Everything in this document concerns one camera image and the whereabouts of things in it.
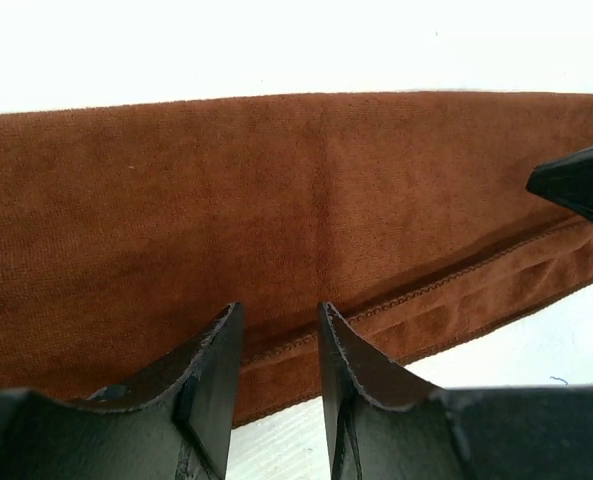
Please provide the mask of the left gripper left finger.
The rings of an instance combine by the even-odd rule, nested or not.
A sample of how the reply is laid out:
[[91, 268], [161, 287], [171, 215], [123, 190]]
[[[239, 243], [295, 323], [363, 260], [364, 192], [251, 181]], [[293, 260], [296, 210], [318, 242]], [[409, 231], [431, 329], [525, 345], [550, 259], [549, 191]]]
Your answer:
[[0, 479], [222, 479], [243, 347], [227, 305], [197, 336], [87, 399], [0, 390]]

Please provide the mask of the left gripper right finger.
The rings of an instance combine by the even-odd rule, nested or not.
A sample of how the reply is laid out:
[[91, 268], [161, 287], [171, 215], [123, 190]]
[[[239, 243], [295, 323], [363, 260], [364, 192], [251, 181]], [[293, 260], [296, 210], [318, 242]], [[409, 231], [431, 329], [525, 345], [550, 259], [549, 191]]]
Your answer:
[[318, 318], [333, 478], [593, 479], [593, 386], [444, 389]]

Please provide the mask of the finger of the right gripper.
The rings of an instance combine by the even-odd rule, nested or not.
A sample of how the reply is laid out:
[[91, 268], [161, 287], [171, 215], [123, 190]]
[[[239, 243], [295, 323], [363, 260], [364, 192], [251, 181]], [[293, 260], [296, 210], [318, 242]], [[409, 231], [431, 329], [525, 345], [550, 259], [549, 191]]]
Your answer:
[[593, 146], [537, 166], [526, 189], [593, 223]]

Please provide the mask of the brown towel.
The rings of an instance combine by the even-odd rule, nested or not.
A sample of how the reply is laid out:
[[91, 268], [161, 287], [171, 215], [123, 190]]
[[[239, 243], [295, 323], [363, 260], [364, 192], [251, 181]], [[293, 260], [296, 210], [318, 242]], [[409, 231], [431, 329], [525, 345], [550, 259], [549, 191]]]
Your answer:
[[317, 307], [401, 363], [593, 283], [526, 191], [593, 95], [300, 94], [0, 114], [0, 388], [83, 397], [245, 310], [235, 414], [320, 392]]

